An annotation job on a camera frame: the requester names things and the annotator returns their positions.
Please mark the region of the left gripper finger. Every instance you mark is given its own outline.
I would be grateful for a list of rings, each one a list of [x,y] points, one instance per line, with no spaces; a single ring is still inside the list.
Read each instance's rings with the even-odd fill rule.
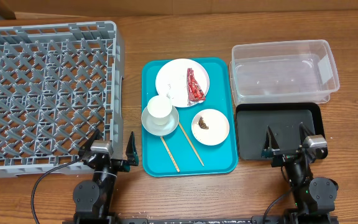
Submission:
[[[135,154],[135,136],[134,136],[134,132],[132,131],[126,147],[126,156],[134,157],[134,154]]]
[[[86,153],[91,150],[92,144],[95,142],[95,140],[101,139],[101,131],[99,129],[96,129],[92,136],[79,148],[79,153]]]

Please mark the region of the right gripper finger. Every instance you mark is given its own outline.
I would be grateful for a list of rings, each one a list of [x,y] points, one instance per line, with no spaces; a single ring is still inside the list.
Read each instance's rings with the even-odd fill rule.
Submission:
[[[312,146],[314,133],[301,122],[299,124],[300,141],[302,146]]]
[[[279,149],[280,148],[279,148],[279,145],[275,139],[273,131],[271,130],[270,126],[267,126],[264,150],[265,151],[277,151]]]

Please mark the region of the wooden chopstick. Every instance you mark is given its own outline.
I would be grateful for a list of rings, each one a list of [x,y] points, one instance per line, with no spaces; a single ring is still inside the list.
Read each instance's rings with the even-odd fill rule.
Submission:
[[[176,171],[179,173],[180,169],[179,169],[179,167],[178,167],[178,165],[177,165],[177,163],[176,163],[176,161],[175,161],[175,159],[174,159],[169,147],[167,146],[166,141],[164,140],[163,136],[160,136],[160,139],[161,139],[161,141],[162,141],[162,143],[163,143],[163,145],[164,145],[164,147],[165,147],[165,149],[166,149],[166,151],[167,151],[167,153],[168,153],[168,155],[169,155],[169,157],[170,157],[170,159],[171,159]]]
[[[198,151],[195,149],[195,147],[194,147],[192,141],[190,140],[189,136],[187,135],[187,133],[186,133],[185,129],[183,128],[181,122],[179,122],[178,125],[179,125],[181,131],[183,132],[184,136],[186,137],[186,139],[187,139],[189,145],[191,146],[193,152],[194,152],[195,155],[197,156],[199,162],[200,162],[201,165],[204,167],[204,162],[203,162],[203,160],[201,159],[200,155],[198,154]]]

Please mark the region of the grey shallow bowl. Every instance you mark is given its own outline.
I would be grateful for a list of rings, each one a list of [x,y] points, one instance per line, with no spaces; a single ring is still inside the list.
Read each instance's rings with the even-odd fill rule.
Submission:
[[[146,108],[142,112],[141,121],[144,129],[154,136],[166,136],[172,133],[179,124],[179,113],[175,107],[164,118],[152,116]]]

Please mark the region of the white ceramic cup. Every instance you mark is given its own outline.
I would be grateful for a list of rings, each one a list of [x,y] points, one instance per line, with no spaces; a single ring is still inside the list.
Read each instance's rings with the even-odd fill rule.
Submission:
[[[172,103],[167,96],[157,95],[149,100],[147,111],[154,124],[164,125],[168,122],[168,117],[172,112]]]

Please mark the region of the small pink-rimmed white bowl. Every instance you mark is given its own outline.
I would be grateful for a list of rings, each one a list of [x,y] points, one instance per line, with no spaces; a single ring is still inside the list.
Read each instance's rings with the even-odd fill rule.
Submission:
[[[203,117],[209,129],[201,129],[199,119]],[[191,131],[197,141],[206,146],[221,144],[229,135],[230,127],[226,116],[215,109],[205,109],[195,115],[191,123]]]

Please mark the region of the dark brown food scrap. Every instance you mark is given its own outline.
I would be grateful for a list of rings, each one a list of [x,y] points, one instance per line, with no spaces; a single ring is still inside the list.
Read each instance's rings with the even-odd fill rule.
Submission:
[[[201,117],[198,121],[198,125],[201,129],[209,129],[209,127],[206,125],[203,117]]]

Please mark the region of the large white round plate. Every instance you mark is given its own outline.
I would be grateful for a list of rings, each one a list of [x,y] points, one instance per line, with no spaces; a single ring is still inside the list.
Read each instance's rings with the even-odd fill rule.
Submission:
[[[191,68],[195,80],[204,95],[209,90],[209,75],[205,68],[195,60],[179,58],[167,62],[157,73],[155,87],[159,95],[168,96],[172,105],[186,108],[195,105],[190,103],[187,90],[187,70]]]

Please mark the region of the red snack wrapper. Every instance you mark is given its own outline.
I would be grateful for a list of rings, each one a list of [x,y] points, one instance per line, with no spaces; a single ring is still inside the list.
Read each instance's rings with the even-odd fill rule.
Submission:
[[[194,71],[192,68],[188,68],[187,70],[186,82],[188,92],[188,106],[195,105],[206,99],[204,92],[195,79]]]

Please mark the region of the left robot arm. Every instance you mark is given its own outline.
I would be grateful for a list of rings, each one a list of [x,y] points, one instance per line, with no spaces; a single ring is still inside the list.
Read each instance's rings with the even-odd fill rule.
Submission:
[[[119,217],[109,208],[117,173],[129,172],[132,166],[139,165],[134,133],[131,133],[126,147],[126,159],[121,157],[121,152],[114,151],[111,141],[102,140],[98,129],[80,147],[78,155],[94,172],[91,180],[84,180],[74,188],[76,209],[73,223],[119,223]]]

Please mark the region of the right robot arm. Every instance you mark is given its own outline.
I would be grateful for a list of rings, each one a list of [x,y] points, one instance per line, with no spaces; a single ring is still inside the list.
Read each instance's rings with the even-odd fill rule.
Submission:
[[[281,169],[290,189],[274,200],[264,212],[262,223],[337,223],[330,213],[335,210],[339,186],[325,177],[314,177],[310,164],[328,155],[324,136],[315,134],[303,123],[299,124],[300,144],[296,149],[280,149],[271,128],[267,128],[266,141],[261,156],[271,158],[271,166]],[[268,217],[272,207],[292,194],[295,208],[286,209],[277,220]]]

